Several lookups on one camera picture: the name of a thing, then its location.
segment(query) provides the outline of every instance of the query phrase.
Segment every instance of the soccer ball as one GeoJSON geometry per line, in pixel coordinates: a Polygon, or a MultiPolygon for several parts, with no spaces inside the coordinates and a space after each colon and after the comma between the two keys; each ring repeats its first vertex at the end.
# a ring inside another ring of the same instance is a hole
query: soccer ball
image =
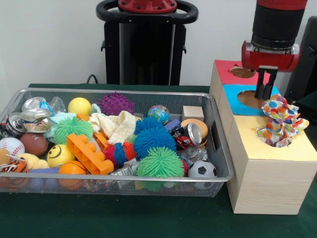
{"type": "MultiPolygon", "coordinates": [[[[196,161],[188,171],[188,177],[192,178],[215,178],[217,177],[217,169],[207,161],[196,161]]],[[[214,182],[196,182],[195,188],[208,189],[215,185],[214,182]]]]}

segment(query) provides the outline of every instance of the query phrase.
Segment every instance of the purple spiky ball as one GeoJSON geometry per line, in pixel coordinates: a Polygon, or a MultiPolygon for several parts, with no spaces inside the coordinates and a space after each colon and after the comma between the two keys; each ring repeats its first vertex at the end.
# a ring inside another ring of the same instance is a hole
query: purple spiky ball
{"type": "Polygon", "coordinates": [[[117,92],[104,95],[97,103],[102,113],[117,116],[121,111],[134,114],[134,103],[117,92]]]}

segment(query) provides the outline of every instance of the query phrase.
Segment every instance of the red robot part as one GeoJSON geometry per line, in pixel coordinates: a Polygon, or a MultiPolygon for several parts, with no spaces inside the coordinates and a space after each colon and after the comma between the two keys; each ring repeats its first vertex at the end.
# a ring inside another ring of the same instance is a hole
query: red robot part
{"type": "Polygon", "coordinates": [[[277,67],[278,71],[292,72],[299,61],[300,54],[276,54],[255,52],[247,49],[247,42],[242,45],[242,65],[250,70],[258,70],[261,66],[277,67]]]}
{"type": "Polygon", "coordinates": [[[301,10],[305,9],[308,0],[257,0],[261,6],[276,10],[301,10]]]}
{"type": "Polygon", "coordinates": [[[177,9],[175,0],[119,0],[119,8],[143,14],[160,14],[177,9]]]}

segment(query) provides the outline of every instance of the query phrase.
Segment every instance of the orange lego brick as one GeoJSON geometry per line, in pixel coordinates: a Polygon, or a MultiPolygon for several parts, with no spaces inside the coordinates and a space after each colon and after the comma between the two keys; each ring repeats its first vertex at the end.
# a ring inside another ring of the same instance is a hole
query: orange lego brick
{"type": "Polygon", "coordinates": [[[106,135],[102,131],[94,133],[94,139],[96,140],[97,144],[99,145],[102,151],[110,147],[106,138],[106,135]]]}
{"type": "MultiPolygon", "coordinates": [[[[84,121],[89,121],[89,116],[85,114],[77,114],[77,118],[84,121]]],[[[109,147],[108,141],[106,138],[107,138],[106,135],[102,131],[94,133],[94,139],[96,140],[97,144],[99,145],[102,151],[106,150],[109,147]]]]}
{"type": "Polygon", "coordinates": [[[77,119],[81,119],[81,120],[84,120],[84,121],[89,121],[89,116],[85,115],[83,113],[77,114],[76,117],[77,117],[77,119]]]}
{"type": "Polygon", "coordinates": [[[96,151],[96,146],[84,135],[69,135],[67,148],[92,175],[107,175],[114,169],[113,163],[105,160],[103,152],[96,151]]]}

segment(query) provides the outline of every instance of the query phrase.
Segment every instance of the green spiky ball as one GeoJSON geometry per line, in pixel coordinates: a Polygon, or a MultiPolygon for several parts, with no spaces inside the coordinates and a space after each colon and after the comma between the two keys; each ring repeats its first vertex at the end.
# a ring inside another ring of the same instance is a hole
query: green spiky ball
{"type": "MultiPolygon", "coordinates": [[[[183,177],[183,162],[177,154],[165,147],[149,149],[149,154],[143,160],[137,170],[137,176],[145,177],[183,177]]],[[[158,191],[165,182],[144,181],[144,188],[149,191],[158,191]]]]}
{"type": "Polygon", "coordinates": [[[88,140],[93,137],[93,128],[87,121],[79,120],[76,117],[62,120],[54,133],[55,144],[67,144],[67,136],[70,134],[85,135],[88,140]]]}
{"type": "Polygon", "coordinates": [[[128,139],[127,139],[127,141],[128,142],[130,142],[130,143],[134,143],[134,141],[135,141],[135,139],[137,138],[137,135],[131,135],[128,139]]]}

